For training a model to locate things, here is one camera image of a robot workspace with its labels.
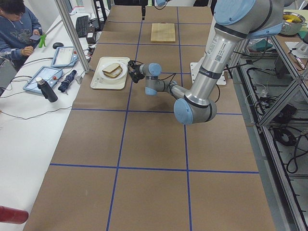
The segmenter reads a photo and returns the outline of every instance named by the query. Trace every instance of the keyboard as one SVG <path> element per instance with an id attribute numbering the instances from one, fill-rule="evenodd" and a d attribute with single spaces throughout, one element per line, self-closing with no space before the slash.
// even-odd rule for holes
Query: keyboard
<path id="1" fill-rule="evenodd" d="M 87 36 L 88 26 L 89 26 L 89 16 L 88 15 L 77 18 L 75 29 L 76 29 L 78 38 Z"/>

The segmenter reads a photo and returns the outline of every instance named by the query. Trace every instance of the metal pole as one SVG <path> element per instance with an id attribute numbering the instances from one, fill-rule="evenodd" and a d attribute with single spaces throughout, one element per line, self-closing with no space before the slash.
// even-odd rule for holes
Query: metal pole
<path id="1" fill-rule="evenodd" d="M 80 44 L 80 41 L 79 41 L 79 38 L 78 38 L 78 35 L 76 33 L 76 30 L 75 30 L 75 27 L 73 25 L 73 22 L 71 20 L 71 17 L 70 15 L 68 14 L 68 10 L 66 8 L 66 4 L 64 2 L 64 0 L 54 0 L 56 5 L 57 5 L 57 8 L 58 8 L 58 11 L 60 13 L 60 16 L 62 18 L 62 21 L 63 21 L 63 24 L 66 28 L 66 31 L 70 37 L 70 39 L 72 40 L 72 43 L 76 49 L 76 52 L 77 52 L 77 55 L 78 55 L 78 58 L 81 62 L 81 65 L 82 65 L 82 68 L 83 70 L 85 71 L 85 73 L 88 73 L 89 70 L 90 70 L 90 67 L 89 67 L 89 63 L 85 57 L 85 54 L 83 52 L 83 49 L 82 49 L 82 46 Z"/>

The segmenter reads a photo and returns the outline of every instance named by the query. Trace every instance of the table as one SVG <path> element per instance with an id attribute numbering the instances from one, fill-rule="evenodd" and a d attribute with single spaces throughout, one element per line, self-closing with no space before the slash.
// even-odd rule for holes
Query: table
<path id="1" fill-rule="evenodd" d="M 72 15 L 73 23 L 77 17 L 83 15 L 89 14 Z M 59 21 L 60 16 L 51 28 Z M 55 52 L 52 45 L 55 42 L 72 46 L 63 23 L 60 23 L 48 34 L 47 46 L 41 49 L 36 47 L 26 63 L 41 58 L 52 58 Z M 86 38 L 80 38 L 80 42 L 83 49 L 88 47 Z M 16 76 L 33 76 L 43 65 L 50 66 L 51 59 L 25 64 Z M 80 75 L 83 73 L 79 62 L 74 69 Z M 69 74 L 71 70 L 71 68 L 66 68 L 64 73 Z M 16 80 L 29 80 L 29 78 L 20 77 Z M 58 91 L 57 88 L 60 85 L 58 83 L 54 87 L 58 100 L 50 103 L 43 96 L 20 93 L 23 92 L 22 87 L 25 84 L 25 81 L 12 83 L 12 90 L 5 91 L 0 98 L 0 110 L 14 116 L 28 118 L 59 108 L 66 108 L 29 120 L 0 114 L 0 175 L 2 176 L 0 178 L 0 205 L 30 212 L 80 85 L 73 81 L 66 95 Z M 23 226 L 24 224 L 0 223 L 0 230 L 22 230 Z"/>
<path id="2" fill-rule="evenodd" d="M 150 42 L 151 23 L 161 22 L 175 23 L 174 44 Z M 206 7 L 147 7 L 142 22 L 140 7 L 113 6 L 90 65 L 105 56 L 157 62 L 162 78 L 176 73 L 190 88 L 190 62 L 203 56 L 211 22 Z M 83 79 L 25 231 L 275 230 L 231 79 L 216 118 L 184 126 L 169 95 L 146 96 L 142 81 L 129 78 L 123 90 L 93 90 L 93 74 Z"/>

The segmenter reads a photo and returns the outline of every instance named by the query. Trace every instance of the white plate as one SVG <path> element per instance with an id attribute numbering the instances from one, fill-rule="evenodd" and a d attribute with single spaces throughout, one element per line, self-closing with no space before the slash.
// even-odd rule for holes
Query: white plate
<path id="1" fill-rule="evenodd" d="M 110 78 L 108 76 L 106 76 L 103 72 L 103 70 L 110 66 L 111 64 L 120 64 L 121 68 L 122 68 L 122 73 L 116 77 L 116 78 Z M 120 61 L 115 61 L 115 62 L 108 62 L 108 63 L 104 63 L 102 66 L 100 66 L 100 70 L 99 70 L 99 73 L 100 73 L 100 76 L 103 78 L 103 79 L 106 79 L 106 80 L 110 80 L 110 81 L 114 81 L 114 80 L 118 80 L 118 79 L 121 79 L 124 75 L 126 75 L 126 72 L 127 72 L 127 65 L 120 62 Z"/>

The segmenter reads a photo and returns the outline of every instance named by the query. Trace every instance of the white tray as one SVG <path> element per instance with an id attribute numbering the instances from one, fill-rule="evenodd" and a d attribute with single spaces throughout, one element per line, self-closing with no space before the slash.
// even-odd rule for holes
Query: white tray
<path id="1" fill-rule="evenodd" d="M 104 64 L 109 63 L 109 62 L 122 62 L 126 65 L 128 65 L 128 62 L 130 61 L 130 58 L 128 57 L 102 57 L 100 58 L 97 68 L 95 70 L 93 79 L 91 81 L 91 88 L 93 89 L 108 89 L 108 90 L 121 90 L 125 87 L 125 82 L 126 82 L 126 77 L 127 77 L 127 72 L 128 68 L 126 68 L 126 72 L 123 75 L 122 78 L 118 80 L 106 80 L 102 78 L 102 69 Z"/>

